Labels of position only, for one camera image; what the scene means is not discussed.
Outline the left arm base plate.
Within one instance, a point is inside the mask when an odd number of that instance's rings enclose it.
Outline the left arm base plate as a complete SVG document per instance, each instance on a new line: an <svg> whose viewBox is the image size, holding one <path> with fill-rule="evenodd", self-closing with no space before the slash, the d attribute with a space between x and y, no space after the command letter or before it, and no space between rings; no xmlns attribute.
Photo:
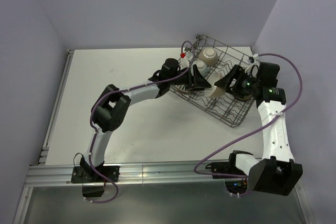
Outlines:
<svg viewBox="0 0 336 224"><path fill-rule="evenodd" d="M97 171L103 176L109 178L113 182L118 181L119 177L119 166L100 166L97 167ZM98 175L90 166L85 170L81 166L76 166L73 168L71 176L72 184L82 184L82 183L103 183L107 180L101 175Z"/></svg>

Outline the white bowl striped outside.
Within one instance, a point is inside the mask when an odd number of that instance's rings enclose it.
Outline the white bowl striped outside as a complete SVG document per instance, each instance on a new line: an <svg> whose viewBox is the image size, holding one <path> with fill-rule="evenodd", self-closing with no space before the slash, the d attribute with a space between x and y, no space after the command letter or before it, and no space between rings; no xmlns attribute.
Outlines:
<svg viewBox="0 0 336 224"><path fill-rule="evenodd" d="M185 85L175 85L174 87L180 93L191 93L191 91L188 89L188 86L185 86Z"/></svg>

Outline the brown beige bowl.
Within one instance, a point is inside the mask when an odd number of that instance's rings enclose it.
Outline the brown beige bowl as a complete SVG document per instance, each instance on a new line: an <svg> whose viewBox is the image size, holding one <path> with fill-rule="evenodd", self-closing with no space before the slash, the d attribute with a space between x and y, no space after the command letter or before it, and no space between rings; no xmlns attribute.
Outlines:
<svg viewBox="0 0 336 224"><path fill-rule="evenodd" d="M239 101L247 101L252 98L252 95L234 95L234 98L239 100Z"/></svg>

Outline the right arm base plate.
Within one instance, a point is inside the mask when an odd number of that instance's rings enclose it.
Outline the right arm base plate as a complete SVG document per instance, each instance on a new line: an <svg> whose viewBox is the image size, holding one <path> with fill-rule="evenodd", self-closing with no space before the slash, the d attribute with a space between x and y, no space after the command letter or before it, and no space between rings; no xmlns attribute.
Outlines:
<svg viewBox="0 0 336 224"><path fill-rule="evenodd" d="M213 179L236 177L230 170L229 162L212 162L207 164L205 169L212 173Z"/></svg>

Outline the light green bowl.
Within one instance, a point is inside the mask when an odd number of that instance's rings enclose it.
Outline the light green bowl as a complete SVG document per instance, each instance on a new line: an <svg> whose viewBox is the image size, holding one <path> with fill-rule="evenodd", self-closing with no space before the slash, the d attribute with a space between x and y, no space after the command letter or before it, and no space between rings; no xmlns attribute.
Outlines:
<svg viewBox="0 0 336 224"><path fill-rule="evenodd" d="M197 69L199 70L202 76L205 76L208 73L208 66L205 62L201 60L195 60L193 62L193 65L197 66Z"/></svg>

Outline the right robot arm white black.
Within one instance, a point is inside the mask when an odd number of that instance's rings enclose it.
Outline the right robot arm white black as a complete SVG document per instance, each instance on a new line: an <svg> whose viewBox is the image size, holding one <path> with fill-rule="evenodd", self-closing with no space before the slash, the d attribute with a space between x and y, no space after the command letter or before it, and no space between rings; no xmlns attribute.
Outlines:
<svg viewBox="0 0 336 224"><path fill-rule="evenodd" d="M232 193L259 191L287 196L303 174L302 165L295 162L289 146L283 112L286 94L277 87L279 70L277 64L266 62L248 69L234 65L214 83L216 88L236 98L253 98L262 123L261 160L249 152L233 151L227 162L211 164L211 170L221 172L221 177L247 177L241 184L228 186Z"/></svg>

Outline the red patterned bowl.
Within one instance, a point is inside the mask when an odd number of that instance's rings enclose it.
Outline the red patterned bowl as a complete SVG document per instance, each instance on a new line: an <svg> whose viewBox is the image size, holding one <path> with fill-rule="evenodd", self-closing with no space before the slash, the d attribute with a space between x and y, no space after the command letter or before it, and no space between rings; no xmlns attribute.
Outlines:
<svg viewBox="0 0 336 224"><path fill-rule="evenodd" d="M214 67L218 62L218 54L214 48L204 48L199 53L198 59L203 61L208 67Z"/></svg>

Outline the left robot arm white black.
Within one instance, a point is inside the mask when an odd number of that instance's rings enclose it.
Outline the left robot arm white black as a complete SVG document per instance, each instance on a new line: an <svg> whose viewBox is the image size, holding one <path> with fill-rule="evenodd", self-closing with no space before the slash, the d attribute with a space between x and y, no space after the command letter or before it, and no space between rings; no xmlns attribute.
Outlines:
<svg viewBox="0 0 336 224"><path fill-rule="evenodd" d="M124 121L130 106L139 102L157 99L165 95L171 86L186 86L191 91L203 91L211 84L202 76L197 66L181 69L178 60L166 59L160 70L157 70L144 84L120 90L108 85L91 109L90 126L93 136L88 151L80 160L83 175L91 182L101 177L104 155L112 133Z"/></svg>

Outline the plain white bowl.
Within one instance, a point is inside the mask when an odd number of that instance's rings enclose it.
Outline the plain white bowl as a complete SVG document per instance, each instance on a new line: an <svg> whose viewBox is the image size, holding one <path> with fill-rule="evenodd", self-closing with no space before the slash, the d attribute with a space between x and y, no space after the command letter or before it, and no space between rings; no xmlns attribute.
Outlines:
<svg viewBox="0 0 336 224"><path fill-rule="evenodd" d="M224 89L215 85L215 83L223 77L224 76L221 73L216 71L208 77L207 81L211 84L211 87L204 90L206 98L219 98L226 93Z"/></svg>

